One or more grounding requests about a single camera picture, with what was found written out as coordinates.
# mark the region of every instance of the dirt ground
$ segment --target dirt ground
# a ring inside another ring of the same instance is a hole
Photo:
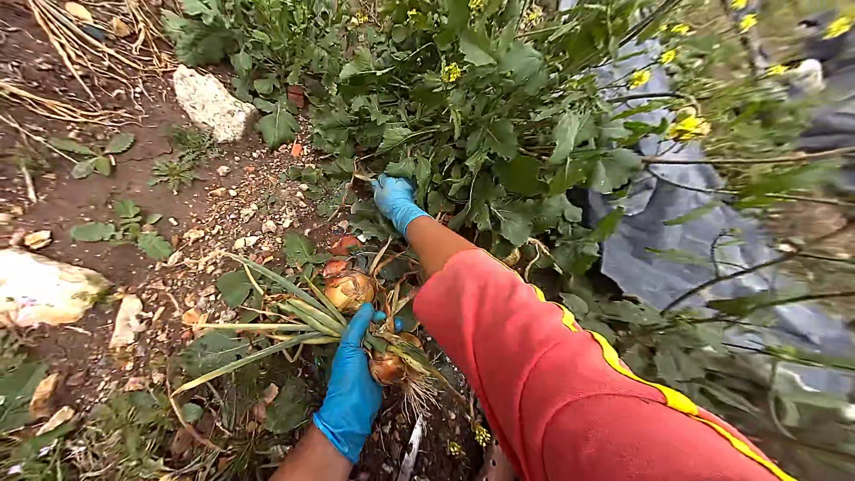
[[[62,64],[25,5],[15,0],[0,0],[3,10],[0,80],[45,98],[92,106],[84,102],[86,93]],[[91,8],[97,12],[97,5]],[[141,377],[153,388],[162,387],[165,359],[192,338],[180,322],[185,310],[201,306],[210,312],[212,320],[225,321],[236,316],[234,310],[219,300],[214,288],[216,278],[233,266],[206,258],[211,251],[231,250],[238,238],[257,235],[257,242],[242,253],[260,263],[276,264],[282,257],[281,236],[285,232],[306,234],[319,249],[329,247],[345,233],[346,225],[339,224],[344,219],[342,214],[313,229],[323,223],[314,202],[302,195],[299,182],[284,176],[291,166],[305,167],[317,162],[308,147],[307,120],[302,117],[304,128],[297,142],[307,148],[299,158],[290,154],[289,145],[269,151],[257,134],[250,133],[239,142],[218,145],[217,155],[196,170],[201,180],[182,187],[176,195],[163,184],[150,186],[154,159],[173,149],[168,141],[170,126],[189,125],[189,119],[174,100],[169,76],[169,72],[149,74],[132,90],[109,78],[97,79],[98,88],[93,91],[102,109],[124,110],[139,116],[139,123],[131,122],[120,128],[51,120],[0,97],[0,111],[4,115],[45,138],[68,136],[81,143],[103,143],[117,131],[136,136],[129,151],[115,156],[110,176],[93,174],[74,179],[70,175],[73,165],[50,154],[50,167],[35,173],[33,178],[37,203],[27,199],[20,171],[11,163],[0,163],[0,213],[3,214],[0,246],[8,246],[21,233],[48,229],[53,241],[39,249],[39,254],[102,273],[115,290],[139,295],[144,311],[149,314],[163,308],[159,318],[151,319],[133,349],[121,359],[107,348],[117,302],[95,305],[75,324],[42,325],[28,332],[32,355],[49,364],[49,372],[61,374],[62,382],[54,399],[58,406],[69,405],[84,412],[121,389],[131,377]],[[84,75],[84,80],[95,79]],[[0,124],[0,152],[12,150],[17,142],[20,142],[18,132]],[[228,175],[216,172],[222,165],[231,169]],[[226,192],[216,190],[220,187]],[[156,229],[181,254],[174,255],[169,263],[155,262],[133,245],[83,243],[71,238],[69,231],[76,224],[112,219],[110,206],[119,199],[133,200],[143,212],[163,214]],[[274,221],[277,228],[262,232],[262,223],[268,220]],[[188,231],[202,235],[189,235]],[[309,350],[304,353],[307,362],[308,356]],[[322,391],[323,386],[312,389]],[[431,408],[413,471],[419,479],[474,477],[482,462],[482,450],[469,430],[468,413],[469,407],[452,401],[448,395]],[[368,439],[363,456],[354,467],[353,478],[362,481],[396,478],[413,422],[414,419],[404,418],[399,394],[390,393],[375,423],[376,432]],[[450,454],[449,441],[459,442],[466,455]]]

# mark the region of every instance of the gloved hand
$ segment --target gloved hand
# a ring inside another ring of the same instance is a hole
[[[347,325],[333,357],[327,397],[313,416],[315,426],[348,460],[356,463],[380,409],[383,388],[371,377],[362,343],[372,320],[386,318],[366,302]]]
[[[413,202],[416,190],[410,181],[380,174],[377,180],[371,181],[371,186],[374,188],[374,202],[380,213],[392,221],[395,229],[404,236],[407,235],[407,225],[413,219],[427,215]]]

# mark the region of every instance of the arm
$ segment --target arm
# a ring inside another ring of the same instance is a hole
[[[333,357],[333,374],[321,409],[270,481],[345,481],[359,459],[365,439],[371,434],[374,416],[380,409],[382,387],[369,372],[362,347],[372,320],[386,318],[369,303],[360,307]]]
[[[791,479],[732,426],[636,377],[602,336],[415,205],[407,216],[384,211],[384,191],[400,185],[378,182],[374,196],[432,274],[416,316],[466,375],[523,478]]]

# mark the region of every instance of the forearm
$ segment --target forearm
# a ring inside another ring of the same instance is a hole
[[[270,481],[344,481],[352,464],[312,424]]]
[[[407,240],[419,256],[425,277],[442,270],[454,254],[475,245],[431,217],[421,216],[407,225]]]

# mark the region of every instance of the red long-sleeve shirt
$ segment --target red long-sleeve shirt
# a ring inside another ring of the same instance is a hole
[[[729,424],[636,377],[602,336],[482,250],[451,258],[415,312],[528,481],[793,481]]]

